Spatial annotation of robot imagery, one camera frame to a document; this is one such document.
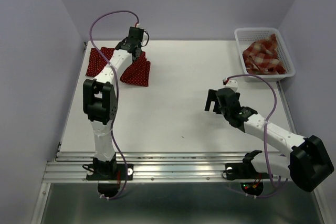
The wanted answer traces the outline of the red polka dot skirt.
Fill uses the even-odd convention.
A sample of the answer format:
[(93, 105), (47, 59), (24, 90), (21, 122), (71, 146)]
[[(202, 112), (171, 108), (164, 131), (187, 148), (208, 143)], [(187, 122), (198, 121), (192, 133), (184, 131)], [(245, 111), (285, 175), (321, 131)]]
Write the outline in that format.
[(120, 81), (140, 87), (149, 86), (151, 62), (147, 60), (146, 53), (142, 52), (140, 57), (133, 62), (120, 77)]
[[(100, 51), (110, 60), (113, 57), (114, 48), (101, 47)], [(97, 76), (106, 66), (107, 62), (102, 58), (95, 48), (91, 48), (89, 64), (86, 71), (87, 77)]]

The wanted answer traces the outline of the red plaid skirt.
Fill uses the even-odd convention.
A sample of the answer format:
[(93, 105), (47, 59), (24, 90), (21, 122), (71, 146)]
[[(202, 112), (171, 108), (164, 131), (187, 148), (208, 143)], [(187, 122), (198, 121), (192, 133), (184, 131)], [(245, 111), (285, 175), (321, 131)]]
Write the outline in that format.
[(249, 74), (274, 75), (285, 74), (283, 62), (278, 57), (276, 34), (253, 42), (243, 51), (243, 60)]

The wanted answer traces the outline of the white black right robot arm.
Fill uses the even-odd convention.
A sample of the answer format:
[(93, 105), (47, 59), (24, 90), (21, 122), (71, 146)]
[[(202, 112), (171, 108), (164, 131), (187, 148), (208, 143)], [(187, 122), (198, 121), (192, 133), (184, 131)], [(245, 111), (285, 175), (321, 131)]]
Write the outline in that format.
[(334, 166), (323, 141), (315, 135), (304, 137), (267, 122), (256, 110), (241, 106), (240, 94), (234, 88), (210, 89), (205, 110), (214, 102), (213, 112), (222, 114), (230, 126), (271, 145), (278, 155), (254, 150), (239, 163), (225, 165), (227, 180), (263, 179), (279, 176), (291, 179), (300, 189), (311, 192), (334, 172)]

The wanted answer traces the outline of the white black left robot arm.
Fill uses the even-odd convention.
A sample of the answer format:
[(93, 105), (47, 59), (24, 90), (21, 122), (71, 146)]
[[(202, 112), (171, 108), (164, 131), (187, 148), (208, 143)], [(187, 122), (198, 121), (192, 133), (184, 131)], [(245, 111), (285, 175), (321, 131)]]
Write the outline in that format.
[(138, 25), (114, 48), (93, 46), (87, 79), (83, 82), (83, 112), (91, 123), (95, 155), (84, 165), (89, 180), (113, 179), (123, 170), (117, 165), (118, 147), (112, 136), (119, 103), (119, 83), (148, 87), (151, 63), (142, 50), (149, 33)]

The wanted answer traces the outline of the white plastic basket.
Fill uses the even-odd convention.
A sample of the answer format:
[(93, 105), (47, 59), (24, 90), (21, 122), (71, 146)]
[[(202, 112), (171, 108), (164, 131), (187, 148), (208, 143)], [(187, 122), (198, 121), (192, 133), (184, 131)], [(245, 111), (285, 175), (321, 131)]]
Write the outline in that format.
[(234, 35), (245, 74), (259, 75), (273, 82), (295, 75), (279, 30), (270, 27), (237, 28)]

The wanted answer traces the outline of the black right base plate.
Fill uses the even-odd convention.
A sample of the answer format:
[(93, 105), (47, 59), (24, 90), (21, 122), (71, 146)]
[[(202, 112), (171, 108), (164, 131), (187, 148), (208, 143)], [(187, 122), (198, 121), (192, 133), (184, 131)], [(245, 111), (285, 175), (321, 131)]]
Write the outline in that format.
[(222, 174), (227, 180), (269, 178), (267, 173), (257, 172), (250, 163), (227, 163)]

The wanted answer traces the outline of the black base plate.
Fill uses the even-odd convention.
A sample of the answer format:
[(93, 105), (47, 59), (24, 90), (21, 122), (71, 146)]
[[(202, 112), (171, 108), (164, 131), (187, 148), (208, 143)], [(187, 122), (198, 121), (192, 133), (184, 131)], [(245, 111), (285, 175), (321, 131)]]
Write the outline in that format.
[(269, 178), (267, 173), (257, 172), (250, 163), (227, 163), (222, 174), (227, 180)]
[(128, 169), (125, 169), (125, 165), (117, 163), (115, 170), (109, 168), (95, 168), (93, 164), (83, 165), (86, 167), (86, 180), (88, 181), (121, 181), (133, 180), (134, 164), (127, 163)]

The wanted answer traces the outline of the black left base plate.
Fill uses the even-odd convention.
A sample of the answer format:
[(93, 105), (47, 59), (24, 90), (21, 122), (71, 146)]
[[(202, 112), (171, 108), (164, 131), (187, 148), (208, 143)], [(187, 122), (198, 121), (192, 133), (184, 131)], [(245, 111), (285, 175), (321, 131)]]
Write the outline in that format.
[(93, 164), (83, 165), (86, 167), (86, 180), (88, 181), (121, 181), (133, 180), (134, 164), (127, 163), (128, 169), (125, 169), (125, 165), (117, 163), (115, 170), (109, 168), (95, 168)]

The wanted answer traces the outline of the aluminium mounting rail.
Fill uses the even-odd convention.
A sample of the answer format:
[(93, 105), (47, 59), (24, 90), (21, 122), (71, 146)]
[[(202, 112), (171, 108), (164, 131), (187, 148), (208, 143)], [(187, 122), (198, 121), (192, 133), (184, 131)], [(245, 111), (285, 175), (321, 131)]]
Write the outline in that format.
[[(83, 164), (92, 162), (93, 152), (58, 152), (47, 163), (44, 183), (85, 183)], [(125, 152), (134, 165), (133, 183), (224, 182), (222, 171), (227, 163), (241, 162), (244, 152)]]

